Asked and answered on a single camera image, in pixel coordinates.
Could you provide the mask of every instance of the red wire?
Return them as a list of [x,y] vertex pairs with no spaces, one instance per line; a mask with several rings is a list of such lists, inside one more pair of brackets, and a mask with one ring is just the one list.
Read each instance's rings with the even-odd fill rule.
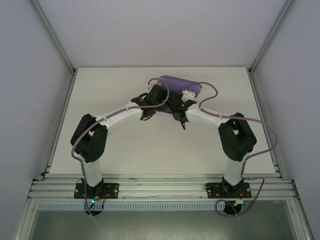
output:
[[249,198],[249,202],[250,202],[250,195],[246,192],[243,192],[242,190],[240,190],[241,193],[241,200],[244,198],[244,195],[246,195]]
[[99,196],[100,198],[106,198],[107,197],[107,190],[104,190],[104,196]]
[[104,190],[104,199],[103,199],[103,202],[102,202],[102,209],[104,209],[105,208],[105,200],[106,200],[106,198],[107,198],[107,190]]

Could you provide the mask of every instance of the metal frame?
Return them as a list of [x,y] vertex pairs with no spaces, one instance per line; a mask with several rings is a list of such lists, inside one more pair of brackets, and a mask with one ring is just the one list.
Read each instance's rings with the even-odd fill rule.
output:
[[[270,122],[268,113],[263,102],[261,91],[255,76],[255,71],[260,65],[262,59],[269,50],[276,35],[284,24],[287,16],[292,10],[297,0],[287,0],[281,13],[279,14],[274,26],[267,36],[263,46],[261,47],[254,63],[248,69],[248,76],[251,83],[252,91],[256,100],[260,118],[265,122]],[[22,217],[20,219],[15,240],[27,240],[32,232],[33,223],[36,219],[36,212],[39,206],[54,202],[62,203],[70,206],[75,203],[83,202],[73,198],[75,190],[75,182],[81,177],[80,175],[52,175],[50,174],[51,162],[58,144],[59,135],[62,129],[63,120],[67,111],[68,103],[71,97],[72,89],[75,83],[77,71],[73,68],[70,59],[68,58],[59,39],[53,31],[47,17],[41,9],[37,0],[30,0],[41,22],[46,28],[49,36],[61,55],[66,67],[70,70],[71,76],[66,92],[63,97],[57,120],[54,126],[53,134],[50,140],[50,145],[45,157],[43,166],[43,175],[40,181],[32,183],[27,202],[25,204]],[[264,128],[265,136],[268,145],[273,144],[273,135],[269,129]],[[287,174],[283,165],[283,161],[279,150],[276,149],[271,153],[275,174],[265,175],[265,185],[260,193],[258,201],[267,200],[283,200],[286,201],[290,214],[292,228],[297,239],[309,240],[313,239],[307,218],[300,201],[298,191],[293,180],[287,179]],[[187,201],[188,203],[207,203],[207,192],[204,185],[208,182],[220,182],[222,175],[200,175],[200,176],[180,176],[179,178],[154,178],[153,176],[115,176],[103,175],[107,182],[120,184],[119,199],[114,199],[108,203],[143,203],[146,201]],[[260,181],[255,180],[250,182],[252,197],[257,193],[260,187]]]
[[40,18],[40,22],[43,24],[44,28],[46,29],[47,33],[49,34],[49,37],[51,38],[51,41],[55,48],[57,49],[58,53],[60,54],[63,63],[65,66],[69,69],[69,71],[74,74],[75,68],[73,67],[65,49],[63,48],[62,44],[60,43],[57,35],[55,34],[55,31],[53,30],[50,22],[48,21],[48,18],[46,17],[43,9],[41,8],[40,4],[37,0],[30,0],[31,5],[33,6],[35,13]]
[[267,54],[271,44],[274,42],[277,34],[279,33],[281,27],[285,23],[289,13],[291,12],[292,8],[296,4],[297,0],[287,0],[286,3],[284,4],[279,16],[277,17],[273,27],[271,28],[268,36],[266,37],[260,51],[258,52],[257,56],[254,59],[254,62],[252,64],[252,67],[250,67],[249,72],[253,74],[258,66],[260,65],[262,59],[265,57]]
[[56,151],[57,144],[58,144],[58,140],[59,140],[59,136],[60,136],[60,132],[62,129],[62,125],[63,125],[64,119],[65,119],[65,115],[66,115],[68,104],[69,104],[69,100],[71,97],[71,93],[72,93],[72,90],[75,85],[77,73],[78,73],[78,70],[76,70],[74,72],[74,74],[71,74],[68,79],[68,85],[66,87],[65,93],[62,98],[62,104],[59,108],[59,112],[58,112],[58,115],[57,115],[57,118],[56,118],[56,121],[55,121],[55,124],[53,127],[52,136],[50,138],[49,147],[48,147],[48,150],[45,155],[45,161],[44,161],[44,164],[41,168],[41,170],[42,170],[41,172],[43,174],[39,179],[42,179],[42,180],[44,179],[45,174],[48,171],[47,168],[48,168],[48,166],[51,165],[52,160],[54,158],[55,151]]

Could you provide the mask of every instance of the cable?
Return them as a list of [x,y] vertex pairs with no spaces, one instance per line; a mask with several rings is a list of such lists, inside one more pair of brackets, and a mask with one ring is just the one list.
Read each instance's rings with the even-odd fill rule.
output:
[[[213,86],[212,84],[208,83],[208,82],[205,82],[205,81],[200,81],[200,82],[196,82],[196,83],[193,83],[191,85],[189,85],[188,87],[186,87],[185,89],[188,89],[190,86],[194,85],[194,84],[204,84],[204,85],[208,85],[210,87],[212,87],[214,90],[215,90],[215,95],[211,96],[211,97],[207,97],[205,98],[204,100],[202,100],[200,103],[199,103],[199,108],[200,108],[200,111],[204,112],[205,114],[208,114],[210,116],[213,116],[215,118],[221,118],[221,119],[234,119],[234,120],[245,120],[245,121],[251,121],[251,122],[256,122],[256,123],[259,123],[259,124],[262,124],[262,125],[265,125],[267,126],[273,133],[274,135],[274,143],[271,147],[269,147],[267,150],[263,150],[263,151],[259,151],[259,152],[256,152],[252,155],[249,155],[248,157],[246,157],[244,159],[244,162],[243,162],[243,165],[242,165],[242,169],[241,169],[241,177],[244,179],[244,180],[247,180],[247,181],[252,181],[252,180],[258,180],[258,179],[261,179],[262,182],[261,182],[261,186],[255,196],[255,198],[252,200],[251,204],[249,205],[249,207],[241,212],[241,213],[237,213],[236,209],[234,208],[234,206],[232,205],[232,203],[230,203],[229,201],[226,201],[224,199],[219,199],[216,203],[215,203],[215,212],[221,216],[224,216],[224,217],[227,217],[227,216],[233,216],[233,217],[236,217],[236,216],[240,216],[240,215],[243,215],[245,213],[247,213],[251,208],[252,206],[256,203],[257,201],[257,198],[262,190],[262,187],[265,183],[265,179],[263,177],[244,177],[244,172],[245,172],[245,167],[246,167],[246,163],[249,159],[253,158],[253,157],[256,157],[258,155],[261,155],[261,154],[264,154],[264,153],[268,153],[268,152],[271,152],[272,150],[274,150],[276,148],[276,146],[278,145],[278,136],[275,132],[275,130],[273,129],[273,127],[271,125],[269,125],[268,123],[264,122],[264,121],[261,121],[261,120],[258,120],[258,119],[254,119],[254,118],[250,118],[250,117],[239,117],[239,116],[227,116],[227,115],[220,115],[220,114],[214,114],[214,113],[211,113],[211,112],[208,112],[206,111],[205,109],[202,108],[202,104],[208,100],[211,100],[211,99],[214,99],[215,97],[218,96],[218,89]],[[222,214],[220,212],[218,212],[217,210],[217,207],[218,207],[218,203],[220,202],[225,202],[226,204],[230,205],[232,207],[232,209],[234,210],[235,212],[235,215],[225,215],[225,214]]]
[[120,194],[122,197],[128,198],[135,198],[135,199],[148,199],[148,198],[157,198],[157,197],[193,197],[195,194],[192,195],[169,195],[169,194],[161,194],[161,195],[152,195],[152,196],[129,196]]
[[107,198],[107,190],[104,190],[104,199],[103,199],[102,207],[101,207],[102,210],[105,209],[106,198]]
[[[148,84],[153,81],[153,80],[159,80],[159,78],[152,78],[148,81]],[[84,180],[84,202],[85,202],[85,206],[86,206],[86,209],[88,210],[88,213],[89,213],[89,216],[92,216],[91,212],[90,212],[90,209],[89,209],[89,205],[88,205],[88,196],[87,196],[87,176],[86,176],[86,171],[85,171],[85,166],[84,166],[84,161],[75,156],[75,150],[76,150],[76,147],[77,145],[79,144],[79,142],[82,140],[82,138],[92,129],[94,128],[96,125],[98,125],[99,123],[103,122],[103,121],[106,121],[108,118],[111,118],[119,113],[122,113],[122,112],[125,112],[125,111],[128,111],[128,110],[131,110],[131,109],[152,109],[152,108],[158,108],[158,107],[161,107],[162,105],[166,104],[166,102],[168,101],[169,99],[169,94],[170,94],[170,90],[169,90],[169,86],[168,84],[164,81],[164,84],[165,84],[165,87],[166,87],[166,91],[167,91],[167,94],[166,94],[166,98],[165,100],[160,103],[160,104],[157,104],[157,105],[152,105],[152,106],[129,106],[127,108],[123,108],[123,109],[120,109],[118,111],[115,111],[99,120],[97,120],[94,124],[92,124],[90,127],[88,127],[81,135],[80,137],[75,141],[73,147],[72,147],[72,150],[71,150],[71,156],[78,160],[80,163],[81,163],[81,171],[82,171],[82,175],[83,175],[83,180]]]

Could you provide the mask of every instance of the white table surface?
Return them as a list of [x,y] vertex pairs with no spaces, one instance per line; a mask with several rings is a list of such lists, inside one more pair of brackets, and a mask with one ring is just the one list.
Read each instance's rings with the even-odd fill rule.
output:
[[[123,107],[148,91],[149,79],[162,75],[215,85],[219,95],[205,103],[206,108],[260,118],[244,67],[79,68],[50,173],[81,174],[79,162],[71,157],[70,139],[83,115],[99,116]],[[204,85],[196,101],[213,94],[213,89]],[[261,124],[249,124],[257,138],[253,153],[268,148]],[[157,112],[148,121],[135,122],[109,134],[101,172],[124,177],[223,174],[227,157],[219,135],[195,123],[187,122],[185,126],[183,130],[171,115]],[[250,159],[245,173],[275,173],[270,154]]]

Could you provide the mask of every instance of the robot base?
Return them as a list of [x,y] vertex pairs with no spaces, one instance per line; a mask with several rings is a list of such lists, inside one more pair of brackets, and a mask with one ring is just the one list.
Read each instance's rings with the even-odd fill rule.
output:
[[226,191],[224,182],[208,182],[204,189],[208,199],[247,199],[252,197],[248,182],[239,182],[232,190]]
[[[104,183],[103,180],[95,187],[86,186],[87,198],[94,199],[117,199],[119,193],[119,183]],[[75,185],[74,196],[75,199],[85,199],[85,184],[83,179]]]
[[231,201],[230,203],[233,204],[233,207],[234,207],[235,210],[229,204],[226,204],[224,209],[223,209],[223,211],[228,215],[239,214],[240,211],[241,211],[242,205],[241,204],[236,204],[235,201]]

